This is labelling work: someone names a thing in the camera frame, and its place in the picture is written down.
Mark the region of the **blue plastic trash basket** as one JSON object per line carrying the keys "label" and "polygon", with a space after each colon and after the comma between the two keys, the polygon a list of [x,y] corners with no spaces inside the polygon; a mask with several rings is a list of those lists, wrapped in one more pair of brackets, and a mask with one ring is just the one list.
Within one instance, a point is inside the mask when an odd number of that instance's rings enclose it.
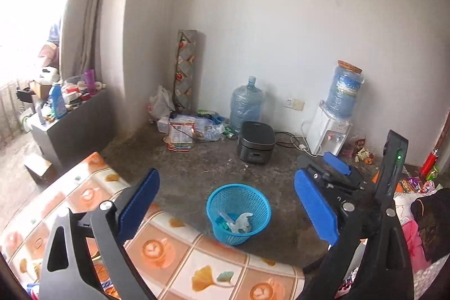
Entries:
{"label": "blue plastic trash basket", "polygon": [[[253,213],[249,219],[252,226],[247,234],[234,234],[221,226],[219,212],[236,219],[242,213]],[[263,231],[271,220],[271,206],[267,198],[257,189],[244,184],[221,186],[208,197],[206,213],[215,239],[222,244],[237,246]]]}

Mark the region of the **red thermos bottle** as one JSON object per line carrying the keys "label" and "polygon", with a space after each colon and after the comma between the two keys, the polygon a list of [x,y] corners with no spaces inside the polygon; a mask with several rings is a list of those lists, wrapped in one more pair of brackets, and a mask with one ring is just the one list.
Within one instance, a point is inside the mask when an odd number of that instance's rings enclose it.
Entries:
{"label": "red thermos bottle", "polygon": [[435,148],[426,158],[425,162],[419,170],[420,177],[425,180],[429,172],[432,170],[433,166],[438,160],[438,149]]}

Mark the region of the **white water dispenser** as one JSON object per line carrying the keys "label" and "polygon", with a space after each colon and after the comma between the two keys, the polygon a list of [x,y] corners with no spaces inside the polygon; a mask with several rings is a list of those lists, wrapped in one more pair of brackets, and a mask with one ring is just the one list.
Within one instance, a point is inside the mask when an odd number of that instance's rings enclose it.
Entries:
{"label": "white water dispenser", "polygon": [[306,134],[306,143],[312,155],[330,152],[338,155],[347,139],[352,123],[350,119],[333,116],[320,101],[312,123]]}

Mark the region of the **patterned table cloth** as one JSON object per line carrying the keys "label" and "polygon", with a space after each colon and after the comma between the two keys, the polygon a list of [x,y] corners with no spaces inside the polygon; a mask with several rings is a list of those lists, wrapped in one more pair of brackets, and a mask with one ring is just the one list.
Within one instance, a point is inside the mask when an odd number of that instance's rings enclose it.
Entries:
{"label": "patterned table cloth", "polygon": [[[1,253],[21,285],[39,282],[60,213],[90,211],[126,187],[95,152],[33,199],[1,232]],[[302,270],[221,244],[156,204],[124,247],[158,299],[296,299],[305,283]]]}

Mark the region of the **small cardboard box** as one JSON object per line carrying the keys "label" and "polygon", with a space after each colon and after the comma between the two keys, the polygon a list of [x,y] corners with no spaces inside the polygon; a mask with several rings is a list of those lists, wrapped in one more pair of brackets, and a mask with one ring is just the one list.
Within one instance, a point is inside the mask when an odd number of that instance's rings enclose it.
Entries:
{"label": "small cardboard box", "polygon": [[43,184],[52,176],[53,164],[40,155],[27,155],[24,166],[36,184]]}

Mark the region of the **black rice cooker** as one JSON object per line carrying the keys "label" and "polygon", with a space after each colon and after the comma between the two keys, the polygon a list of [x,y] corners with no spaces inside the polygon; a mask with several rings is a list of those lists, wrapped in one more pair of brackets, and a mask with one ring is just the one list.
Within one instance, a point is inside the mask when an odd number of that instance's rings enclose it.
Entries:
{"label": "black rice cooker", "polygon": [[256,121],[245,121],[239,133],[237,155],[246,163],[267,164],[275,143],[275,132],[271,126]]}

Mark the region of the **grey low cabinet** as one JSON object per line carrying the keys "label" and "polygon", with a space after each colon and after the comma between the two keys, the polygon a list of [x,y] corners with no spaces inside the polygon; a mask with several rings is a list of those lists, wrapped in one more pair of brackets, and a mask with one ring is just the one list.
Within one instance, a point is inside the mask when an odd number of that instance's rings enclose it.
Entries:
{"label": "grey low cabinet", "polygon": [[31,134],[43,157],[65,173],[93,152],[107,147],[115,135],[111,99],[98,92],[63,118],[42,125],[30,118]]}

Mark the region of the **empty blue water jug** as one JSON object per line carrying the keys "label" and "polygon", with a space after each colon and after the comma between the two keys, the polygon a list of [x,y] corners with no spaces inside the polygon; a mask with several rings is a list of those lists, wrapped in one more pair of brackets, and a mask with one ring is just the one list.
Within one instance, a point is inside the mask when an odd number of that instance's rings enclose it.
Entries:
{"label": "empty blue water jug", "polygon": [[265,93],[255,86],[256,77],[250,76],[246,85],[237,87],[230,101],[229,125],[239,132],[245,121],[258,122],[261,119]]}

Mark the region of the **blue detergent bottle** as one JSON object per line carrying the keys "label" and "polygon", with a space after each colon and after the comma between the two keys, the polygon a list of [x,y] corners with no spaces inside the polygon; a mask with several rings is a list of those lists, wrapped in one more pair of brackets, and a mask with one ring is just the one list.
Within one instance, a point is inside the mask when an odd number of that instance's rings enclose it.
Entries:
{"label": "blue detergent bottle", "polygon": [[65,101],[62,97],[62,89],[59,84],[53,84],[49,90],[50,105],[54,116],[61,119],[67,114]]}

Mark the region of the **pile of plastic packaging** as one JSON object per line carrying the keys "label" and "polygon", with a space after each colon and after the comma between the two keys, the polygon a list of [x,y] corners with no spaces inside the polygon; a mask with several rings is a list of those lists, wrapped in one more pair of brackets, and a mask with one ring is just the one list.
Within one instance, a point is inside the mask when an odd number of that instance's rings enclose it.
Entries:
{"label": "pile of plastic packaging", "polygon": [[157,127],[165,134],[163,142],[172,152],[188,152],[196,142],[217,142],[237,137],[228,119],[210,110],[198,110],[195,115],[171,112],[158,120]]}

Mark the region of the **white plastic bag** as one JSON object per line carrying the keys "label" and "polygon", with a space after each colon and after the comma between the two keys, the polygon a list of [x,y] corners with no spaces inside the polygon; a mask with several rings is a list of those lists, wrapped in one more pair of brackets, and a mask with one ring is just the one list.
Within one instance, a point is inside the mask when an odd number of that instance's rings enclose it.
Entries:
{"label": "white plastic bag", "polygon": [[163,116],[168,116],[176,108],[172,102],[172,94],[162,85],[157,89],[156,95],[150,97],[147,105],[149,118],[152,121],[158,121]]}

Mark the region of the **purple plastic cup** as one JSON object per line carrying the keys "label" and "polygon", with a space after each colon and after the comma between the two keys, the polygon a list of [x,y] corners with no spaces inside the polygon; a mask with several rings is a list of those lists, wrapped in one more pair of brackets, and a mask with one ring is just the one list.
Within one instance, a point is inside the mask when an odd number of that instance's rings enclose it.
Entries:
{"label": "purple plastic cup", "polygon": [[88,89],[88,93],[91,97],[97,94],[95,71],[94,69],[89,69],[84,72],[85,83]]}

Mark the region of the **patterned folded board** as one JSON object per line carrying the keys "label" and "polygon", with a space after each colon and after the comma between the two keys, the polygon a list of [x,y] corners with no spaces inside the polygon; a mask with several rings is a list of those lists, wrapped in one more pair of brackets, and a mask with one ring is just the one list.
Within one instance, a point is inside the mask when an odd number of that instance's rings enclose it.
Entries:
{"label": "patterned folded board", "polygon": [[179,30],[172,102],[179,113],[190,111],[197,30]]}

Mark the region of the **grey curtain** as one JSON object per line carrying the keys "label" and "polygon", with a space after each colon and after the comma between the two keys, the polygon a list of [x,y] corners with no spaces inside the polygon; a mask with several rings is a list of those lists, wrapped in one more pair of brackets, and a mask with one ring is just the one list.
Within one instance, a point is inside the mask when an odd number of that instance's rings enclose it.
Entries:
{"label": "grey curtain", "polygon": [[94,69],[102,0],[66,0],[60,36],[62,79]]}

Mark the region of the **white wall socket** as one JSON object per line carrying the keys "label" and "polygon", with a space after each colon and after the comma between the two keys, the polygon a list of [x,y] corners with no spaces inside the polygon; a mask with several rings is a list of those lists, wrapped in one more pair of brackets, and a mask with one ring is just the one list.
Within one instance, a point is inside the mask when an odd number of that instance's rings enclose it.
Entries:
{"label": "white wall socket", "polygon": [[303,100],[298,100],[295,98],[287,98],[284,103],[284,107],[292,110],[302,111],[304,107]]}

